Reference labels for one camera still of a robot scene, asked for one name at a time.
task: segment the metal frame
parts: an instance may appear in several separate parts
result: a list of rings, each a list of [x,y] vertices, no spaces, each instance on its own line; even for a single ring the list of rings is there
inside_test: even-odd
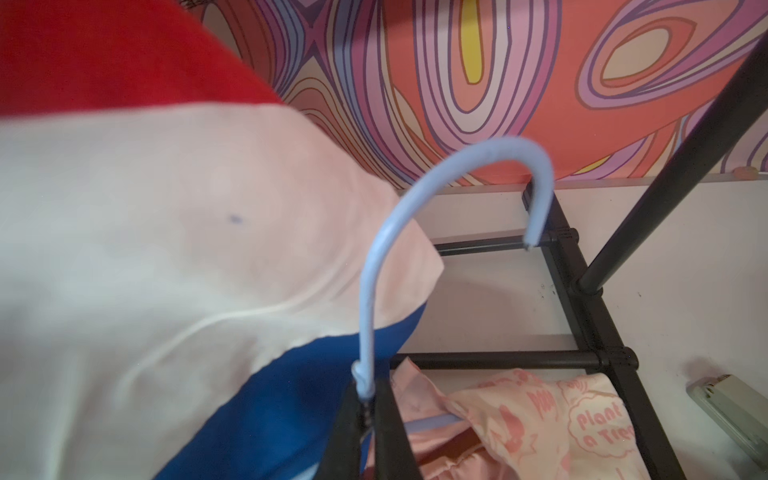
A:
[[[642,198],[587,266],[578,232],[568,225],[557,198],[540,244],[578,350],[538,352],[408,353],[422,369],[586,369],[602,372],[624,400],[637,448],[650,477],[684,480],[680,463],[656,416],[634,352],[621,341],[602,300],[602,286],[658,227],[746,130],[768,110],[768,35],[764,35],[694,131],[675,152]],[[523,193],[526,209],[532,186]],[[501,237],[435,245],[443,256],[523,248],[522,237]]]

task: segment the hanger hook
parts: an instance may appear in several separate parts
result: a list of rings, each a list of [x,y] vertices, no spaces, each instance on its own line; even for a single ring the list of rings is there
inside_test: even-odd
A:
[[[554,171],[544,149],[520,137],[500,137],[470,145],[440,162],[421,177],[400,199],[376,234],[360,274],[360,360],[352,365],[361,401],[373,398],[373,311],[376,282],[384,259],[406,227],[422,207],[445,185],[462,175],[498,161],[515,159],[531,171],[534,181],[528,227],[523,236],[526,250],[538,245],[554,196]]]

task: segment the clothes hanger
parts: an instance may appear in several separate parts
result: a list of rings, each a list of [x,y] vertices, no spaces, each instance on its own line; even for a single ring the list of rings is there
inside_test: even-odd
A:
[[[359,478],[360,444],[371,428],[376,439],[376,480],[422,480],[389,379],[374,380],[373,376],[376,282],[398,235],[438,191],[472,170],[511,159],[528,167],[533,176],[533,199],[523,243],[526,250],[536,247],[554,196],[554,171],[541,147],[519,137],[483,141],[443,160],[413,184],[376,234],[360,274],[360,360],[352,365],[353,381],[347,387],[314,480]],[[442,418],[433,424],[448,425],[448,420]]]

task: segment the psychedelic wallpaper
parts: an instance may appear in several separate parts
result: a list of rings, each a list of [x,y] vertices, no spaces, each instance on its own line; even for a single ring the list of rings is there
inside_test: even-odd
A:
[[[563,180],[652,177],[768,29],[766,0],[191,0],[368,172],[412,184],[484,139]],[[768,170],[768,115],[713,172]],[[455,186],[519,184],[511,162]]]

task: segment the pink fabric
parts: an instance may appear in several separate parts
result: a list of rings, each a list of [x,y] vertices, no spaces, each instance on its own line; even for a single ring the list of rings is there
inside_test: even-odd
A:
[[[649,478],[605,375],[542,382],[515,369],[446,396],[406,360],[392,389],[403,422],[446,413],[465,419],[409,435],[425,480]]]

